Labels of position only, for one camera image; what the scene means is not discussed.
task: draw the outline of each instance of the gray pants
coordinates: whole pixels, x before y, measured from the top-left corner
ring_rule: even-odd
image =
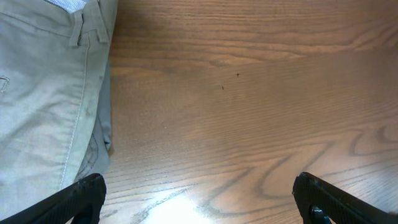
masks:
[[[0,1],[0,220],[108,165],[109,95],[99,98],[116,8]]]

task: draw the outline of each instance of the black plastic part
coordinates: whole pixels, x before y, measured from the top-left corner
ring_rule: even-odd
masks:
[[[43,201],[3,220],[0,224],[97,224],[106,195],[100,174],[91,174]]]
[[[304,224],[326,224],[327,217],[337,224],[398,223],[396,216],[383,212],[307,172],[302,172],[296,178],[293,195]]]

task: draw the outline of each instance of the wood grain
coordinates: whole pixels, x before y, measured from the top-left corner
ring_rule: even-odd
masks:
[[[301,171],[398,212],[397,9],[121,1],[101,222],[300,223]]]

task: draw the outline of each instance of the brown wood tabletop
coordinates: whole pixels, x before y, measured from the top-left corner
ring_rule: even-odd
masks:
[[[398,212],[398,2],[120,0],[100,223],[302,223],[308,171]]]

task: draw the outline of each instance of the wooden surface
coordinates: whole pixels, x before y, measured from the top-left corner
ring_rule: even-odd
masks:
[[[301,171],[398,212],[397,16],[396,1],[121,0],[101,222],[302,223]]]

